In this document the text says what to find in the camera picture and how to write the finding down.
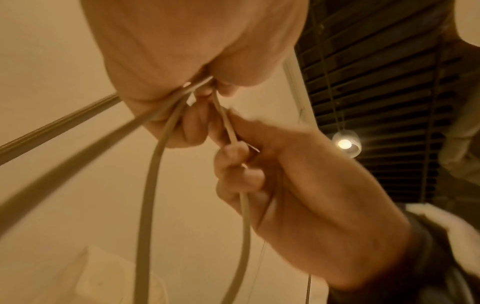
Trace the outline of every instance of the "white wall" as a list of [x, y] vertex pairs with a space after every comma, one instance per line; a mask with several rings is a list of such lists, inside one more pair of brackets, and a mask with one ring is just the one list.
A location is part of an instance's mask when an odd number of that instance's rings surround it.
[[[0, 3], [0, 144], [113, 92], [76, 1]], [[226, 101], [246, 115], [297, 123], [283, 70]], [[123, 104], [0, 167], [0, 201], [132, 115]], [[155, 141], [138, 130], [69, 181], [0, 240], [0, 303], [28, 303], [87, 244], [133, 261]], [[238, 262], [240, 218], [215, 196], [216, 147], [167, 151], [154, 215], [152, 267], [171, 303], [215, 303]], [[238, 303], [305, 300], [306, 274], [253, 238]]]

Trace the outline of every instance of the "light bulb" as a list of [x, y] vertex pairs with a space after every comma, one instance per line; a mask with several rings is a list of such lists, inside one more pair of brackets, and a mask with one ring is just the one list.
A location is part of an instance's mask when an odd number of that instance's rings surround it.
[[352, 146], [352, 142], [348, 139], [340, 139], [338, 141], [338, 146], [344, 150], [350, 149], [350, 147]]

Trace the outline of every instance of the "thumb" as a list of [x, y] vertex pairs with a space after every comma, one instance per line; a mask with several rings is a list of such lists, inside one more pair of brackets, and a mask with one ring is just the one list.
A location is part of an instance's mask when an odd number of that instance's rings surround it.
[[258, 148], [282, 149], [292, 138], [293, 132], [260, 120], [248, 120], [228, 112], [235, 133], [246, 143]]

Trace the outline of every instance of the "skin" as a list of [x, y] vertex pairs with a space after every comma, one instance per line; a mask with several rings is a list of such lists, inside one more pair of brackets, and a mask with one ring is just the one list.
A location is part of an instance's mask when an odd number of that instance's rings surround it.
[[[298, 39], [306, 0], [81, 0], [105, 67], [135, 115], [200, 72], [224, 96], [266, 80]], [[239, 211], [249, 194], [255, 231], [294, 266], [333, 287], [363, 286], [401, 260], [410, 226], [375, 179], [318, 130], [285, 129], [231, 114], [245, 142], [228, 145], [210, 103], [195, 93], [168, 145], [201, 144], [209, 134], [217, 193]], [[146, 128], [159, 137], [169, 115]], [[248, 169], [241, 164], [247, 163]]]
[[226, 144], [212, 123], [217, 194], [240, 213], [239, 193], [248, 193], [253, 229], [288, 262], [356, 290], [401, 261], [410, 224], [361, 165], [317, 129], [229, 116], [244, 141]]

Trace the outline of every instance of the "clothing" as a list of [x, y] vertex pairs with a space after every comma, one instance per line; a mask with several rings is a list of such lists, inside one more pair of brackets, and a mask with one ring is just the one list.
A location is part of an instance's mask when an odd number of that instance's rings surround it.
[[424, 216], [407, 216], [414, 237], [403, 261], [361, 290], [330, 289], [328, 304], [480, 303], [480, 279], [456, 262], [446, 230]]

